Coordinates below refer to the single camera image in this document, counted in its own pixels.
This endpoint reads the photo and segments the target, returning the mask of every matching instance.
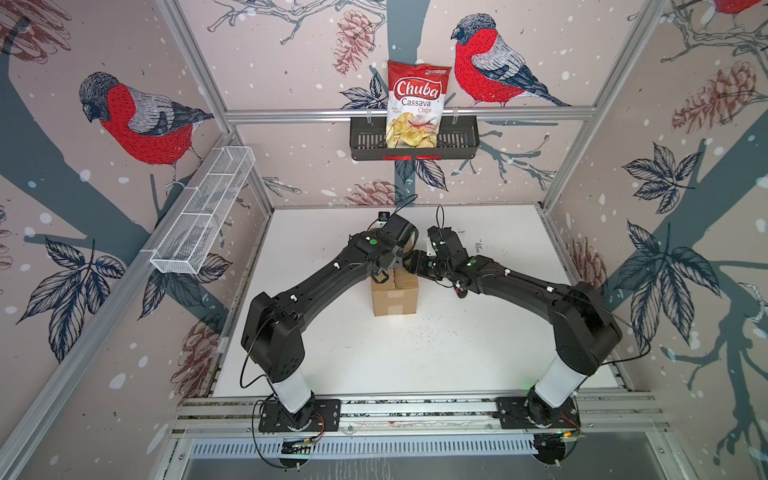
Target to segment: cardboard box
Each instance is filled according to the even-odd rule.
[[[371,279],[373,315],[407,315],[416,313],[419,301],[419,277],[406,269],[387,270],[389,280],[376,283]]]

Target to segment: bird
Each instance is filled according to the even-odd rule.
[[[744,25],[736,24],[736,15],[740,14],[744,10],[747,10],[753,5],[757,5],[761,1],[762,0],[710,0],[710,3],[713,4],[714,12],[712,13],[712,16],[709,17],[709,19],[707,19],[707,21],[704,23],[702,29],[708,31],[707,26],[712,21],[712,18],[714,18],[715,13],[725,13],[731,16],[731,19],[733,20],[733,27],[729,28],[727,33],[730,33],[732,30],[736,30],[737,28],[744,28]],[[684,10],[685,8],[688,8],[699,2],[702,2],[702,0],[691,0],[690,2],[683,3],[680,7],[678,7],[678,9]]]
[[[549,94],[522,55],[504,42],[490,15],[465,16],[451,39],[456,40],[456,81],[475,100],[471,106],[487,101],[503,107],[512,98],[521,97],[540,97],[559,107],[570,106]]]
[[[80,102],[88,121],[98,119],[133,158],[173,167],[166,194],[174,185],[184,186],[176,180],[176,162],[187,150],[202,162],[192,148],[192,137],[212,114],[185,107],[165,95],[145,94],[103,71],[89,75],[80,85]]]

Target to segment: bird head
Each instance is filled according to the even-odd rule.
[[[462,18],[458,25],[456,25],[451,39],[456,40],[462,46],[467,45],[467,42],[475,33],[486,28],[496,28],[496,22],[493,21],[493,18],[485,13],[473,13]]]
[[[83,113],[88,121],[99,119],[109,121],[112,116],[109,115],[109,103],[107,95],[109,91],[117,87],[120,82],[110,74],[103,71],[97,71],[83,80],[80,85],[80,103],[83,104]]]

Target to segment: white table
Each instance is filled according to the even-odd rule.
[[[263,379],[239,385],[246,358],[240,337],[247,306],[260,292],[271,296],[295,286],[339,254],[385,208],[278,210],[267,232],[253,279],[227,347],[214,390],[217,397],[264,396]],[[419,229],[425,249],[434,207],[407,207],[400,214]],[[446,207],[445,225],[458,231],[470,255],[554,283],[568,283],[533,206]],[[319,395],[468,393],[529,389],[555,355],[551,325],[499,298],[453,290],[419,279],[418,312],[374,317],[369,280],[324,309],[303,334],[301,369]],[[249,360],[245,383],[261,374]],[[617,383],[607,366],[584,387]]]

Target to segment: chip bag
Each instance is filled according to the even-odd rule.
[[[437,147],[450,67],[389,61],[386,146]]]

